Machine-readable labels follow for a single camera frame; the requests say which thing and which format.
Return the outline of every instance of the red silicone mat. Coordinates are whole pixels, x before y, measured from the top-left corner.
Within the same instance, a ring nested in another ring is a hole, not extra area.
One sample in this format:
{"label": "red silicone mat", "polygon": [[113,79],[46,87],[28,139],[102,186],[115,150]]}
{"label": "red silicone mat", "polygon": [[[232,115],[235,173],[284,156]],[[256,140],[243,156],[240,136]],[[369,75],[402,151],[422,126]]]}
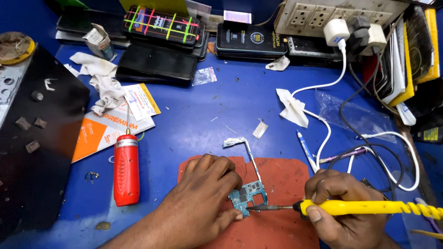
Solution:
{"label": "red silicone mat", "polygon": [[[179,166],[179,182],[187,162]],[[257,181],[252,162],[241,156],[230,156],[243,184]],[[292,205],[304,196],[304,184],[309,179],[307,166],[296,159],[255,158],[269,205]],[[226,198],[221,210],[232,208]],[[310,221],[293,210],[250,212],[250,216],[232,223],[216,240],[201,248],[320,248],[319,238]]]}

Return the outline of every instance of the yellow soldering iron handle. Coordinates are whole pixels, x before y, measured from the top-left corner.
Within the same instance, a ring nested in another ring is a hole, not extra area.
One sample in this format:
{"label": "yellow soldering iron handle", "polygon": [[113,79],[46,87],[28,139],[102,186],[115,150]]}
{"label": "yellow soldering iron handle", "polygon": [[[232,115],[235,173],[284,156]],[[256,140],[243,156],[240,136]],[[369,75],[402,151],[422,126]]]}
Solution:
{"label": "yellow soldering iron handle", "polygon": [[[300,211],[307,216],[306,208],[315,205],[311,200],[302,200],[297,203]],[[416,215],[423,214],[426,217],[440,220],[443,217],[443,209],[412,202],[391,202],[391,201],[367,201],[367,202],[345,202],[338,200],[327,200],[318,205],[330,215],[345,214],[396,214],[411,212]]]}

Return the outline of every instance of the hand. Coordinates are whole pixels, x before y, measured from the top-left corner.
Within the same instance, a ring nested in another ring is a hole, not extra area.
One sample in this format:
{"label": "hand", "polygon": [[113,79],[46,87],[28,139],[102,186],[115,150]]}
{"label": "hand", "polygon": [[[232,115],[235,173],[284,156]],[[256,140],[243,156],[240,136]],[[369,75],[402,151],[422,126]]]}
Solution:
{"label": "hand", "polygon": [[193,248],[215,239],[240,210],[219,212],[222,202],[242,186],[234,163],[226,157],[204,155],[189,161],[180,183],[159,207],[120,236],[112,248]]}
{"label": "hand", "polygon": [[[329,197],[343,201],[383,201],[383,195],[351,174],[320,169],[305,185],[306,199],[321,204]],[[399,248],[385,234],[385,214],[348,214],[332,217],[319,206],[306,209],[319,238],[331,248]]]}

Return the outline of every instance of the blue workbench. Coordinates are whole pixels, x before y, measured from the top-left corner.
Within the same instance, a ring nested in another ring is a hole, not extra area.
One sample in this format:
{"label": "blue workbench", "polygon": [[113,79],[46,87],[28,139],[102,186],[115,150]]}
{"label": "blue workbench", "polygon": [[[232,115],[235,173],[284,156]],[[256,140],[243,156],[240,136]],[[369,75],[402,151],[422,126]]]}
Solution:
{"label": "blue workbench", "polygon": [[[80,70],[80,65],[69,60],[78,51],[90,54],[88,47],[63,45],[56,58],[61,63],[69,63]],[[115,64],[118,63],[122,51],[117,52],[118,57],[113,61]],[[302,132],[311,152],[316,154],[327,129],[323,123],[310,116],[307,129],[280,117],[279,113],[284,106],[275,89],[288,89],[292,92],[305,86],[330,83],[339,77],[341,70],[289,66],[283,72],[276,72],[266,70],[265,64],[266,62],[224,61],[209,53],[205,61],[198,63],[197,69],[212,66],[215,70],[219,67],[219,71],[215,71],[216,82],[194,87],[147,84],[162,113],[153,117],[155,127],[148,130],[139,142],[140,202],[132,206],[116,207],[112,196],[113,164],[108,161],[113,155],[113,147],[109,147],[72,164],[65,192],[66,201],[52,229],[18,233],[8,238],[0,247],[97,247],[153,211],[176,185],[178,165],[189,157],[212,152],[218,156],[243,156],[248,162],[244,146],[223,149],[222,142],[229,137],[246,137],[255,157],[296,158],[308,165],[295,130]],[[89,106],[92,106],[98,99],[98,92],[88,84],[90,76],[80,75],[78,78],[91,89]],[[356,89],[357,84],[346,73],[341,82],[322,91],[346,99]],[[296,97],[306,103],[307,110],[318,113],[314,90],[303,91]],[[362,98],[362,95],[356,96],[351,102],[369,110],[381,111],[377,109],[379,104]],[[257,118],[264,119],[269,125],[260,140],[252,136],[259,124]],[[332,135],[322,152],[322,158],[340,154],[362,143],[354,139],[355,134],[350,130],[335,125],[331,125],[331,128]],[[405,146],[399,139],[396,144],[375,138],[373,142],[389,146],[399,155],[406,168],[411,168]],[[377,151],[391,171],[400,169],[392,155],[381,148]],[[334,168],[346,171],[347,164],[348,160],[342,160]],[[89,171],[100,174],[94,184],[85,181],[85,174]],[[358,180],[367,178],[376,188],[388,186],[383,170],[370,154],[359,156],[355,160],[352,174]],[[396,192],[399,200],[404,202],[413,201],[414,197],[420,196],[417,190]],[[111,229],[95,230],[95,225],[99,222],[110,222]],[[421,217],[414,219],[413,226],[430,229]],[[401,214],[395,214],[387,223],[386,232],[402,247],[410,248]],[[419,238],[425,245],[426,239]]]}

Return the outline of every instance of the red screwdriver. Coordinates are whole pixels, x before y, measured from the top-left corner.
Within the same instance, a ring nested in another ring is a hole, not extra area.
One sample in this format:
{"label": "red screwdriver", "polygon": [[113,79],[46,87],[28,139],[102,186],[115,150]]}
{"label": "red screwdriver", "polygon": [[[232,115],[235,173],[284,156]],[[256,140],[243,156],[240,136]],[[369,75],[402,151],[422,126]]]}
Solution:
{"label": "red screwdriver", "polygon": [[117,138],[114,146],[114,200],[117,206],[135,204],[140,197],[138,140],[128,128]]}

